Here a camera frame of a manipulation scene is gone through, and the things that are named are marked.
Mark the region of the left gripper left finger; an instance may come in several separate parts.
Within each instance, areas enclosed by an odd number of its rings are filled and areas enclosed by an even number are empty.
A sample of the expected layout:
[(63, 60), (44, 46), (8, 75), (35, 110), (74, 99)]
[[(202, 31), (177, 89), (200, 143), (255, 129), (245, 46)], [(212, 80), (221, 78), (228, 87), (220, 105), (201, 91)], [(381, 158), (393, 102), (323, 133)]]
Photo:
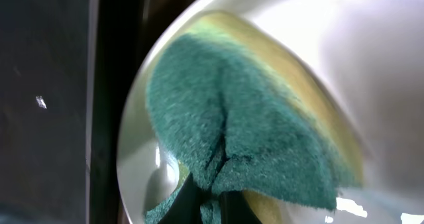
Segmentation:
[(202, 189), (189, 174), (172, 206), (158, 224), (202, 224), (200, 206)]

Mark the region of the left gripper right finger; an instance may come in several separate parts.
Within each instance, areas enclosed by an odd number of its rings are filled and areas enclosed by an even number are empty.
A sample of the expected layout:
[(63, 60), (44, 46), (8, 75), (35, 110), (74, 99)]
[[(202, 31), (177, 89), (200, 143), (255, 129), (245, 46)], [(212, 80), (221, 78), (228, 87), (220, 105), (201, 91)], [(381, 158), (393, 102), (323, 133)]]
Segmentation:
[(221, 193), (219, 205), (222, 224), (262, 224), (241, 191)]

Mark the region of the green yellow sponge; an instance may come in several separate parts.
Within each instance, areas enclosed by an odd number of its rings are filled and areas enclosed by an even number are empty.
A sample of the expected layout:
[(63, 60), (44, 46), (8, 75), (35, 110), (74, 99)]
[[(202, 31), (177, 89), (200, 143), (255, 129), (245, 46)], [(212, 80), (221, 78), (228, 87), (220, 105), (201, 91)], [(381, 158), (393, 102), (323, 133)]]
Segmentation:
[(363, 183), (362, 155), (326, 91), (246, 21), (206, 13), (169, 43), (146, 85), (164, 148), (187, 168), (202, 223), (281, 223), (278, 201), (334, 211)]

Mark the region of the white plate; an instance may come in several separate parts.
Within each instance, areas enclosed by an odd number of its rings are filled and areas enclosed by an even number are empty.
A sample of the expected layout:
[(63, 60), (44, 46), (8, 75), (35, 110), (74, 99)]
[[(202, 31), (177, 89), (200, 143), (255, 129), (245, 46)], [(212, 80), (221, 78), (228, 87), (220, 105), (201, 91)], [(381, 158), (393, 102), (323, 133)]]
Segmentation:
[(182, 170), (154, 137), (147, 77), (165, 45), (208, 11), (245, 19), (296, 54), (363, 145), (365, 185), (334, 213), (279, 203), (284, 223), (423, 222), (423, 0), (197, 0), (146, 55), (127, 98), (117, 177), (130, 223), (175, 189)]

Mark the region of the dark brown serving tray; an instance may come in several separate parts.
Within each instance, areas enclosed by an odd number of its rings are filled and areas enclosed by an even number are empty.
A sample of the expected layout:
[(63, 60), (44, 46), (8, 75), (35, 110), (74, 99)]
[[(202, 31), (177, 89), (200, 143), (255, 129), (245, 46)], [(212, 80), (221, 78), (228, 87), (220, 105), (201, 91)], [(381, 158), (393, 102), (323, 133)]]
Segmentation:
[(135, 47), (136, 74), (123, 109), (117, 142), (121, 223), (143, 223), (144, 214), (178, 186), (178, 161), (158, 146), (144, 106), (144, 59), (170, 24), (195, 0), (142, 0)]

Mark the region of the black water tray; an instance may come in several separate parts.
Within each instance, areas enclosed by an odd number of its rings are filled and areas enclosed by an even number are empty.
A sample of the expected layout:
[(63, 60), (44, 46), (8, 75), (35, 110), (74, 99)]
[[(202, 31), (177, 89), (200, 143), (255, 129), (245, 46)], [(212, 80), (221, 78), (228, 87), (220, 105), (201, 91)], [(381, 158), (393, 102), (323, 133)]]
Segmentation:
[(140, 0), (1, 0), (1, 222), (116, 223)]

